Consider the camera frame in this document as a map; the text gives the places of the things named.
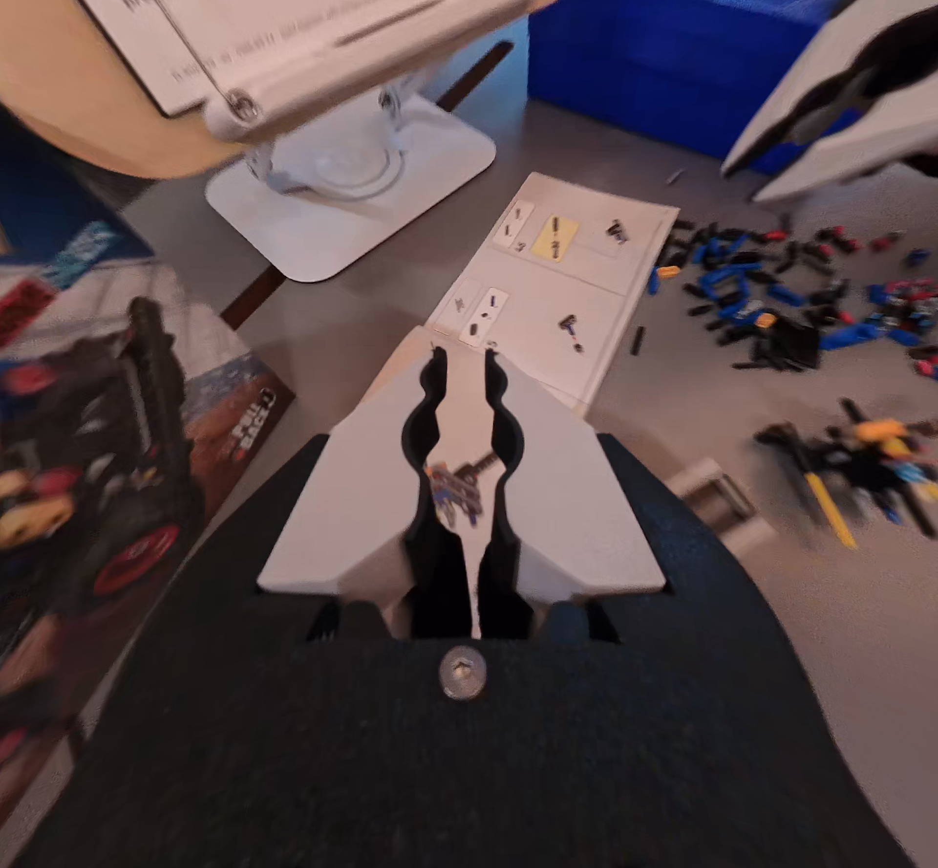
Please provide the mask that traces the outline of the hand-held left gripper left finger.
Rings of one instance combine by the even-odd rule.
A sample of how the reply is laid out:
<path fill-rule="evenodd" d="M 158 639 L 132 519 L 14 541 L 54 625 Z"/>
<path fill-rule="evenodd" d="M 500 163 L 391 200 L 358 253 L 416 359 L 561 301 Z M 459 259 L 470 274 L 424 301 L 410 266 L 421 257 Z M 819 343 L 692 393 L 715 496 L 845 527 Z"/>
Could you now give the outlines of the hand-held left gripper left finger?
<path fill-rule="evenodd" d="M 426 471 L 447 390 L 447 352 L 429 349 L 334 427 L 260 571 L 264 593 L 363 606 L 405 638 L 470 636 L 463 544 Z"/>

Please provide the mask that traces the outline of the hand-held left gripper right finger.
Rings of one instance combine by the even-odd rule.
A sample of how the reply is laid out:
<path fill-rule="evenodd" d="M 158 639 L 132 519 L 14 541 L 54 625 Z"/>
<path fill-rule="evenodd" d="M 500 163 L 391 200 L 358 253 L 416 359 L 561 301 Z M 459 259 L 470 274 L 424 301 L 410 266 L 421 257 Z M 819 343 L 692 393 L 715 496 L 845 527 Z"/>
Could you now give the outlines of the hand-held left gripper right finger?
<path fill-rule="evenodd" d="M 483 638 L 527 638 L 556 604 L 662 592 L 665 574 L 595 430 L 501 354 L 485 356 L 504 467 L 478 570 Z"/>

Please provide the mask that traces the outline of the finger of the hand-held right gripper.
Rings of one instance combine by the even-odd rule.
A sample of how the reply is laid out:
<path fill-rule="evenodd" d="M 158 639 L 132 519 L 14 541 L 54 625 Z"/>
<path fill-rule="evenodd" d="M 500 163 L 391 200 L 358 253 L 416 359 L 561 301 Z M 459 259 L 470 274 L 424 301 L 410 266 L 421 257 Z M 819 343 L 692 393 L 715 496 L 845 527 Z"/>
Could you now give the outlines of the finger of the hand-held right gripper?
<path fill-rule="evenodd" d="M 753 195 L 757 205 L 785 202 L 844 184 L 903 158 L 932 153 L 937 142 L 937 86 L 885 95 L 847 128 L 819 138 Z"/>
<path fill-rule="evenodd" d="M 885 95 L 936 86 L 937 0 L 845 0 L 739 135 L 722 172 L 778 145 L 800 149 L 856 122 Z"/>

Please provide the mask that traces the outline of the pile of lego pieces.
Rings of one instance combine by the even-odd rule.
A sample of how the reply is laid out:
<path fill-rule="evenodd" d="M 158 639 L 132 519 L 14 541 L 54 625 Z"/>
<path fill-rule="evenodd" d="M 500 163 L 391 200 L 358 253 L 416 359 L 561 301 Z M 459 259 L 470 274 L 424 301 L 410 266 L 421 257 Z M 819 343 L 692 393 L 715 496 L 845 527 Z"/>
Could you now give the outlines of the pile of lego pieces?
<path fill-rule="evenodd" d="M 843 225 L 805 241 L 785 228 L 675 221 L 646 279 L 656 296 L 679 282 L 690 318 L 716 346 L 746 344 L 733 369 L 807 372 L 835 351 L 887 341 L 936 380 L 936 247 L 900 252 L 904 233 L 869 241 Z"/>

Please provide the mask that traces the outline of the black yellow lego assembly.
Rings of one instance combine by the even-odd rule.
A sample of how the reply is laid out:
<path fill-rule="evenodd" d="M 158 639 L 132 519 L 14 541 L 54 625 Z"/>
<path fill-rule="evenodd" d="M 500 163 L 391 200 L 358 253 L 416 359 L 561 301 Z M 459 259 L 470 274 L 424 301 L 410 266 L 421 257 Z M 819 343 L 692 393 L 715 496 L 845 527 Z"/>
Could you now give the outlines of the black yellow lego assembly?
<path fill-rule="evenodd" d="M 871 505 L 896 525 L 907 517 L 924 538 L 935 541 L 936 517 L 927 506 L 936 505 L 936 455 L 923 452 L 921 443 L 936 442 L 936 418 L 871 418 L 852 400 L 842 398 L 839 405 L 846 424 L 828 427 L 825 438 L 807 440 L 793 423 L 782 421 L 757 431 L 752 440 L 793 466 L 842 546 L 856 549 L 857 543 L 826 476 L 844 485 L 857 508 Z"/>

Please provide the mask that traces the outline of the grey lego piece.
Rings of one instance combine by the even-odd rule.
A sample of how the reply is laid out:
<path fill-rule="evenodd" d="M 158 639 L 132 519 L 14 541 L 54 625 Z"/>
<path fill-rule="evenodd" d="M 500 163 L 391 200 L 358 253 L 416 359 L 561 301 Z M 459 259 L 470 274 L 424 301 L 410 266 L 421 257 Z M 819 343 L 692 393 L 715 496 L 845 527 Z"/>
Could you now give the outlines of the grey lego piece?
<path fill-rule="evenodd" d="M 748 495 L 712 458 L 687 466 L 665 484 L 737 557 L 776 535 Z"/>

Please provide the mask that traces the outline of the lego instruction booklet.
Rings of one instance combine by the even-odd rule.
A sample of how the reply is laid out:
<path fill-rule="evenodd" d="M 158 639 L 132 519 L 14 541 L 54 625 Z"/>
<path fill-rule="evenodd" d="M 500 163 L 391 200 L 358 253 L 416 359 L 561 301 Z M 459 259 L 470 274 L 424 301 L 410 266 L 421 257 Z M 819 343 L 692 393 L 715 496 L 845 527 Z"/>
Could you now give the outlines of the lego instruction booklet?
<path fill-rule="evenodd" d="M 679 213 L 531 173 L 365 396 L 427 346 L 492 349 L 584 416 Z"/>

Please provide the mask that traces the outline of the lego truck set box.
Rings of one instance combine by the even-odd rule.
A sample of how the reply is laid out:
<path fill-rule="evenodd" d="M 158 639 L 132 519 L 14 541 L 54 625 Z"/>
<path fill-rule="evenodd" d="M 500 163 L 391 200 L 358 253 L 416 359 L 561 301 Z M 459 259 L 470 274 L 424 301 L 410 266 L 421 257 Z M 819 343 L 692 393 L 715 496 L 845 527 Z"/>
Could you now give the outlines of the lego truck set box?
<path fill-rule="evenodd" d="M 10 784 L 85 706 L 295 394 L 7 112 L 1 221 Z"/>

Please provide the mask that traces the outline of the blue plastic bin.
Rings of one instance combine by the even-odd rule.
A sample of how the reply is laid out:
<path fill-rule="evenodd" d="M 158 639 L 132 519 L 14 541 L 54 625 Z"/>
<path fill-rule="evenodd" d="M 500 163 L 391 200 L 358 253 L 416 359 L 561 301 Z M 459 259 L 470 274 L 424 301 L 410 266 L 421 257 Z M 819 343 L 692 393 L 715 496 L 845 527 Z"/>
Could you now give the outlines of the blue plastic bin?
<path fill-rule="evenodd" d="M 826 20 L 707 0 L 558 0 L 529 22 L 528 92 L 724 158 Z"/>

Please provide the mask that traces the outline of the wooden sign board white stand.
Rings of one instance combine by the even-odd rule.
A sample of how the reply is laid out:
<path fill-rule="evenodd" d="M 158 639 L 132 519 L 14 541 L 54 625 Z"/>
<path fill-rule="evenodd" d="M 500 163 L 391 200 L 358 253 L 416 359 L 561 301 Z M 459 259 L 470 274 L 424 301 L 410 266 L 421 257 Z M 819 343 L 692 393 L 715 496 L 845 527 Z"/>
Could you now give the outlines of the wooden sign board white stand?
<path fill-rule="evenodd" d="M 420 96 L 454 53 L 557 0 L 2 0 L 2 109 L 205 197 L 288 280 L 343 272 L 494 163 Z"/>

